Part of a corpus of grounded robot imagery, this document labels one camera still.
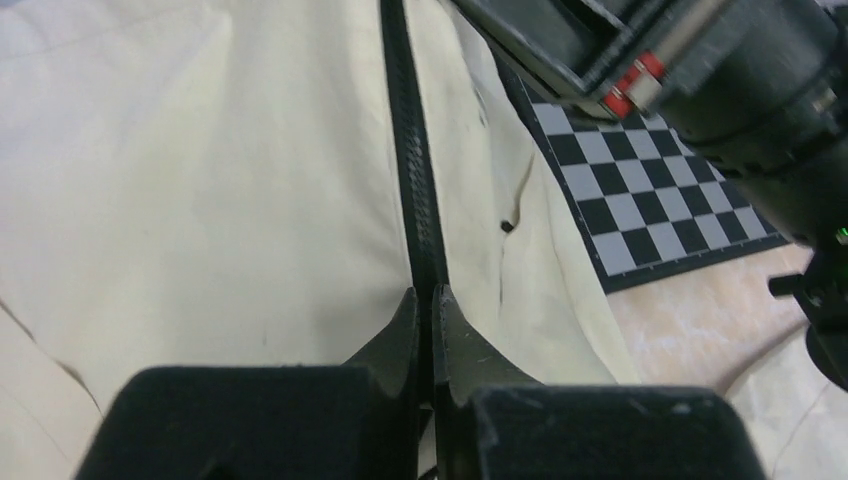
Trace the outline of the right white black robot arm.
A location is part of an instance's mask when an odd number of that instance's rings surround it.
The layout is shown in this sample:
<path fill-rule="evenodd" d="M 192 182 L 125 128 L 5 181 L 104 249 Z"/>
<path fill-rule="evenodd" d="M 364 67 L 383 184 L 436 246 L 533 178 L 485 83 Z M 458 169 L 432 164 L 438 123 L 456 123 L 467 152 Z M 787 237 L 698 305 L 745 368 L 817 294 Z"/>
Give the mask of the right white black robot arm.
<path fill-rule="evenodd" d="M 545 99 L 612 125 L 656 114 L 787 240 L 801 274 L 769 281 L 806 346 L 847 384 L 847 23 L 814 1 L 460 1 Z"/>

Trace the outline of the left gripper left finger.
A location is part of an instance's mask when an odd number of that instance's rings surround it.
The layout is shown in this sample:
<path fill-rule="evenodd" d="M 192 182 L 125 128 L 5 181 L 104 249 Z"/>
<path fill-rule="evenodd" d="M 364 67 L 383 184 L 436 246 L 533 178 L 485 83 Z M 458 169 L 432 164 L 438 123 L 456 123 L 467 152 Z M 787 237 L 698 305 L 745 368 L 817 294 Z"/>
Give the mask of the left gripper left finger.
<path fill-rule="evenodd" d="M 333 366 L 156 367 L 120 391 L 80 479 L 413 479 L 419 301 Z"/>

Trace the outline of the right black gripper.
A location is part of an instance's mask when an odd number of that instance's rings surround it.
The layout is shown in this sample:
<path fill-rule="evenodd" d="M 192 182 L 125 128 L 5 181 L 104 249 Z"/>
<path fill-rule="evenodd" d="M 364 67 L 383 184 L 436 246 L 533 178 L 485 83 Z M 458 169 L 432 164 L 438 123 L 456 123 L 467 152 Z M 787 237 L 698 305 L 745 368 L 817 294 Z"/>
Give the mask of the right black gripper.
<path fill-rule="evenodd" d="M 455 7 L 544 99 L 588 120 L 655 112 L 697 90 L 728 47 L 727 1 L 466 0 Z"/>

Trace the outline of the cream zip-up jacket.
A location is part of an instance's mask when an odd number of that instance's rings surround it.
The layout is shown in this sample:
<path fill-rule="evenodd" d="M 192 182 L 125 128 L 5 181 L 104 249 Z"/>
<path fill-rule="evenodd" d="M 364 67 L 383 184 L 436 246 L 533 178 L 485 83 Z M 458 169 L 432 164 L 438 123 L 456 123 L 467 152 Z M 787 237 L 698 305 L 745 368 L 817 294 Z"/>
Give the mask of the cream zip-up jacket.
<path fill-rule="evenodd" d="M 457 1 L 1 5 L 1 475 L 77 471 L 156 367 L 333 366 L 419 301 L 544 385 L 642 382 Z"/>

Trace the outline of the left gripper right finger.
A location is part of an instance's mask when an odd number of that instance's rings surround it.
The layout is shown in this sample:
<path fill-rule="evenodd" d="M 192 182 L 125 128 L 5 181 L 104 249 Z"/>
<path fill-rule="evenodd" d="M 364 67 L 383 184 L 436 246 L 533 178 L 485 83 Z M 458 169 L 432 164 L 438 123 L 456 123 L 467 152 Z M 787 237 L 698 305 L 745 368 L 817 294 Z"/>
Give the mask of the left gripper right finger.
<path fill-rule="evenodd" d="M 451 289 L 431 308 L 442 479 L 762 479 L 745 427 L 698 387 L 544 385 L 466 320 Z"/>

